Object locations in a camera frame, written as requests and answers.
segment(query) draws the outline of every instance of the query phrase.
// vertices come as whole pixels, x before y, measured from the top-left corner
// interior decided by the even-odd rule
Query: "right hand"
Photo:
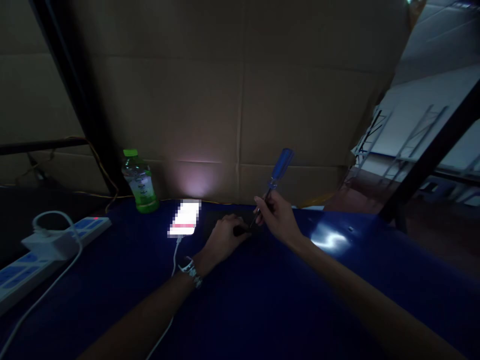
[[[304,238],[295,220],[292,205],[276,190],[273,190],[266,200],[273,211],[270,211],[261,197],[255,196],[254,200],[257,207],[253,212],[256,213],[260,209],[260,214],[255,220],[258,225],[265,222],[273,236],[286,245]]]

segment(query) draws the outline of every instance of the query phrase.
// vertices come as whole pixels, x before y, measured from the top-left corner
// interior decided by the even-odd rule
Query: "yellow wire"
[[[97,151],[95,150],[94,146],[92,145],[92,143],[86,138],[86,137],[81,137],[81,136],[68,136],[67,139],[82,139],[82,140],[85,140],[88,145],[90,146],[90,149],[93,153],[93,155],[95,156],[96,160],[98,161],[98,164],[100,165],[100,169],[101,171],[103,172],[103,174],[105,175],[105,177],[108,179],[108,181],[110,181],[110,183],[112,184],[112,186],[115,188],[116,192],[115,192],[115,196],[106,196],[106,195],[99,195],[99,194],[94,194],[94,193],[91,193],[91,192],[86,192],[86,191],[74,191],[74,193],[78,193],[78,194],[87,194],[87,195],[90,195],[90,196],[94,196],[94,197],[97,197],[97,198],[105,198],[105,199],[111,199],[111,201],[108,203],[108,205],[105,207],[105,214],[108,213],[109,211],[109,207],[110,205],[112,205],[114,203],[114,201],[116,199],[123,199],[123,198],[133,198],[134,196],[133,195],[126,195],[126,196],[119,196],[119,187],[117,186],[117,184],[114,183],[114,181],[110,178],[109,174],[107,173],[107,171],[105,170],[104,168],[104,165],[102,164],[102,161],[100,160],[100,157],[99,155],[97,154]],[[54,158],[54,152],[55,152],[56,149],[52,149],[51,150],[51,153],[50,153],[50,156],[47,160],[45,161],[42,161],[34,166],[32,166],[30,169],[28,169],[28,171],[26,171],[24,174],[20,175],[17,177],[17,179],[21,178],[22,176],[28,174],[30,171],[32,171],[33,169],[35,169],[36,167],[38,167],[39,165],[41,164],[44,164],[50,160],[52,160]],[[172,199],[172,198],[168,198],[168,199],[162,199],[160,201],[167,201],[167,200],[184,200],[184,199]],[[228,202],[228,203],[225,203],[225,202],[215,202],[215,201],[208,201],[208,200],[202,200],[203,202],[205,203],[212,203],[212,204],[219,204],[219,205],[232,205],[232,203]]]
[[[97,154],[97,152],[95,151],[95,148],[94,146],[92,145],[92,143],[85,137],[81,137],[81,136],[69,136],[67,137],[67,139],[83,139],[85,140],[88,145],[90,145],[90,149],[91,149],[91,152],[93,153],[93,155],[95,156],[96,160],[98,161],[98,165],[100,165],[100,169],[101,171],[103,172],[103,174],[105,175],[105,177],[108,179],[108,181],[110,181],[110,183],[112,184],[112,186],[115,188],[115,196],[113,196],[111,198],[111,201],[108,203],[108,205],[105,207],[105,214],[107,214],[109,212],[109,207],[110,205],[112,205],[114,203],[114,201],[117,199],[117,197],[119,196],[119,187],[117,186],[116,183],[114,183],[114,181],[110,178],[109,174],[107,173],[107,171],[105,170],[104,168],[104,165],[102,164],[102,162],[100,161],[100,157],[99,155]]]

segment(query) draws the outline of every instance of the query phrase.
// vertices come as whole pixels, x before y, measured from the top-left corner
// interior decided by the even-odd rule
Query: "power strip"
[[[108,217],[85,217],[75,223],[75,229],[83,246],[90,244],[101,233],[108,229],[112,222]],[[69,229],[50,231],[54,234],[68,234],[73,245],[78,248]],[[42,256],[41,251],[35,254],[30,251],[18,260],[0,270],[0,316],[26,296],[36,286],[60,268],[65,260],[51,260]]]

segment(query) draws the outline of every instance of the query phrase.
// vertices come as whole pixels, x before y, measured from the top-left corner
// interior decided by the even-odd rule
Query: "blue table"
[[[112,226],[30,314],[6,359],[74,359],[172,272],[166,237],[177,201],[142,215],[131,200],[109,214]],[[252,206],[202,203],[178,256],[205,244],[209,211]],[[480,286],[433,258],[372,215],[295,210],[302,232],[449,341],[480,358]],[[5,342],[46,281],[0,320]],[[183,304],[152,359],[384,358],[359,321],[307,265],[267,231],[220,264]]]

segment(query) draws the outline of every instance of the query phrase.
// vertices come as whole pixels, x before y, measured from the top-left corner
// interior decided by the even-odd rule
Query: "charging cable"
[[[5,356],[5,353],[7,352],[10,344],[12,343],[15,335],[17,334],[17,332],[19,331],[20,329],[20,326],[22,325],[22,323],[25,321],[25,319],[27,318],[27,316],[32,312],[33,309],[35,309],[35,307],[39,304],[39,302],[41,302],[43,300],[43,298],[49,293],[49,291],[59,282],[59,280],[61,278],[63,278],[63,276],[67,273],[68,270],[70,270],[70,268],[77,262],[77,260],[79,259],[80,255],[82,254],[82,251],[84,249],[82,243],[80,242],[80,236],[77,232],[77,229],[75,229],[75,225],[74,225],[74,222],[72,221],[72,219],[70,218],[70,216],[68,216],[66,213],[64,212],[61,212],[61,211],[46,211],[46,212],[42,212],[41,214],[37,215],[33,221],[32,221],[32,225],[33,225],[33,231],[36,233],[36,234],[41,234],[42,236],[44,237],[48,237],[49,236],[49,232],[48,230],[40,227],[37,222],[38,220],[44,216],[44,215],[47,215],[47,214],[59,214],[59,215],[62,215],[66,221],[68,222],[68,224],[70,225],[70,229],[73,231],[73,234],[74,234],[74,238],[75,238],[75,241],[77,242],[78,244],[78,253],[76,254],[75,258],[73,259],[73,261],[70,263],[70,265],[68,265],[68,267],[60,274],[59,277],[56,278],[56,280],[50,285],[50,287],[43,293],[42,296],[40,296],[38,298],[37,301],[35,301],[35,303],[26,311],[25,314],[23,314],[23,316],[20,318],[20,320],[18,320],[18,322],[16,323],[15,325],[15,328],[13,329],[13,331],[11,332],[10,336],[8,337],[5,345],[3,346],[3,349],[1,350],[0,352],[0,360],[2,360]]]
[[[174,276],[175,274],[175,269],[177,268],[177,250],[179,249],[179,245],[180,245],[180,242],[182,241],[182,239],[184,238],[183,235],[180,235],[179,238],[176,240],[176,246],[175,246],[175,251],[173,252],[173,269],[171,270],[171,278]],[[148,354],[148,356],[146,357],[145,360],[149,360],[150,357],[152,356],[152,354],[155,352],[155,350],[157,349],[157,346],[162,342],[163,338],[165,337],[165,335],[167,334],[167,332],[169,331],[170,327],[172,326],[172,323],[174,322],[174,317],[172,316],[171,317],[171,320],[170,320],[170,323],[168,324],[168,326],[166,327],[165,331],[163,332],[163,334],[160,336],[160,338],[158,339],[158,341],[156,342],[155,346],[151,349],[150,353]]]

